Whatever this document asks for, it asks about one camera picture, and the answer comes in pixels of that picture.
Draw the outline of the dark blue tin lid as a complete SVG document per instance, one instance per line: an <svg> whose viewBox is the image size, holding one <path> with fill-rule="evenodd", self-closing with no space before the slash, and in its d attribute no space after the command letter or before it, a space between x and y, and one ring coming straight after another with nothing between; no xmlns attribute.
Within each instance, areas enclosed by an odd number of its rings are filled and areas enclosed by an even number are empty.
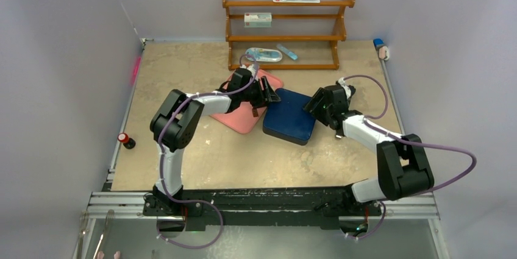
<svg viewBox="0 0 517 259"><path fill-rule="evenodd" d="M316 119L303 111L310 96L295 91L278 88L276 93L281 101L269 105L263 119L263 127L314 127Z"/></svg>

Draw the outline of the blue chocolate tin box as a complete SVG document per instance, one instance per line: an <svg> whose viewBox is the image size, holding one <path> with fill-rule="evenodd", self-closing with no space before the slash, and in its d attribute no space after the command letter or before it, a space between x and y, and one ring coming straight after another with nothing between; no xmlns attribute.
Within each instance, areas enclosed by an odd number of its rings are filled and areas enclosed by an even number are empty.
<svg viewBox="0 0 517 259"><path fill-rule="evenodd" d="M290 143L305 146L312 137L314 127L263 127L263 133Z"/></svg>

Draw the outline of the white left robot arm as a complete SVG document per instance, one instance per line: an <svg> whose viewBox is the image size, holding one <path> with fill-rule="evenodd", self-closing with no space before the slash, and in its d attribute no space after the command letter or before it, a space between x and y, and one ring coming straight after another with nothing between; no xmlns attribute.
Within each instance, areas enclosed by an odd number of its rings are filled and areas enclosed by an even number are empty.
<svg viewBox="0 0 517 259"><path fill-rule="evenodd" d="M177 193L182 190L182 161L203 116L232 113L244 102L254 110L280 102L265 76L254 68L238 68L219 88L208 93L188 94L178 89L169 92L150 123L159 151L159 177L155 183L158 208L168 216L182 207Z"/></svg>

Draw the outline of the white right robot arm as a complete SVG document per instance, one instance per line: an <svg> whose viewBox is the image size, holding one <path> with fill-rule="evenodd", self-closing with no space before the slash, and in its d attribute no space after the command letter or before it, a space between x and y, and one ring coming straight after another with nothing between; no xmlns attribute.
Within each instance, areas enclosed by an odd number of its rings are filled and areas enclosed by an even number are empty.
<svg viewBox="0 0 517 259"><path fill-rule="evenodd" d="M398 200L431 189L435 179L419 136L391 133L368 123L363 113L349 107L354 93L354 87L338 84L319 88L303 108L338 137L353 139L376 155L376 177L349 187L350 193L342 198L344 210L356 215L367 202Z"/></svg>

